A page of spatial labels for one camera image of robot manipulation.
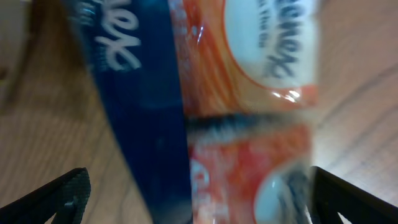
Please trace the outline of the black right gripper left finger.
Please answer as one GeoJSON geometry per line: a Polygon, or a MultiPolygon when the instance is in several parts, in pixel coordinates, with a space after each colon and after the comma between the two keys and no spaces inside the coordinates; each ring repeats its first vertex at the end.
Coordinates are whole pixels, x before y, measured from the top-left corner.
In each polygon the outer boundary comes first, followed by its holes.
{"type": "Polygon", "coordinates": [[[86,168],[76,168],[1,208],[1,224],[80,224],[91,193],[86,168]]]}

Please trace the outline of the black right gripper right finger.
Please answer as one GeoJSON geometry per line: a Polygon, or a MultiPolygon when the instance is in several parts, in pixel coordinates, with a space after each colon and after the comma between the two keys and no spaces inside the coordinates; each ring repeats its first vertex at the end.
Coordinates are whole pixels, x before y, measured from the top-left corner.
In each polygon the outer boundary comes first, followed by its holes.
{"type": "Polygon", "coordinates": [[[355,185],[313,166],[312,194],[308,211],[313,224],[397,224],[397,207],[355,185]]]}

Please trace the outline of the blue tissue multipack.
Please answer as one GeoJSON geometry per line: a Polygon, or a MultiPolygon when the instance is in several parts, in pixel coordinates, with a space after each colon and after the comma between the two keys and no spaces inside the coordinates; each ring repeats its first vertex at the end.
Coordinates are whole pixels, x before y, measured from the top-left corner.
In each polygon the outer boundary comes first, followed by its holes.
{"type": "Polygon", "coordinates": [[[316,0],[64,1],[154,223],[306,223],[316,0]]]}

